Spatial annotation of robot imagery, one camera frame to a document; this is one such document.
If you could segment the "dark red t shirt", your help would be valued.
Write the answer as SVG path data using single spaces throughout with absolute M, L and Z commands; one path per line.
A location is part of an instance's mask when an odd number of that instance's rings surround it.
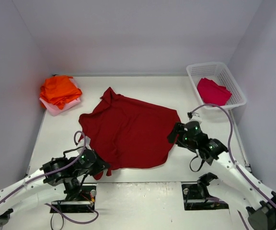
M 100 180 L 118 169 L 149 169 L 167 161 L 173 143 L 168 135 L 180 118 L 176 110 L 117 94 L 108 88 L 79 124 L 90 147 L 110 167 L 94 176 Z

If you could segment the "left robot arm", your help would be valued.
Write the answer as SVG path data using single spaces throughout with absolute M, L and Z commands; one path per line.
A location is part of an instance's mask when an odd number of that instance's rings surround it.
M 94 176 L 109 167 L 90 149 L 77 157 L 52 158 L 33 174 L 0 190 L 0 227 L 9 222 L 11 213 L 59 200 L 77 200 L 82 192 L 78 177 Z

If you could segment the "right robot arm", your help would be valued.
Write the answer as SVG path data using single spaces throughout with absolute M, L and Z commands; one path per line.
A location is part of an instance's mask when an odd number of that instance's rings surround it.
M 228 148 L 203 133 L 199 122 L 175 123 L 167 139 L 209 165 L 209 171 L 197 180 L 201 197 L 221 199 L 242 213 L 254 230 L 276 230 L 276 192 L 233 161 Z

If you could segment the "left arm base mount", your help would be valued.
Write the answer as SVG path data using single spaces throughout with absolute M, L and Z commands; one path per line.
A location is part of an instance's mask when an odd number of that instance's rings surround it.
M 92 213 L 95 210 L 96 184 L 84 184 L 73 200 L 53 201 L 51 205 L 65 214 Z

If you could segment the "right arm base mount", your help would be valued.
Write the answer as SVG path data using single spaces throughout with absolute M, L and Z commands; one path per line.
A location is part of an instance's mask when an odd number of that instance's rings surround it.
M 196 183 L 181 182 L 185 211 L 229 209 L 223 200 L 211 196 L 207 186 L 218 177 L 212 173 L 200 176 Z

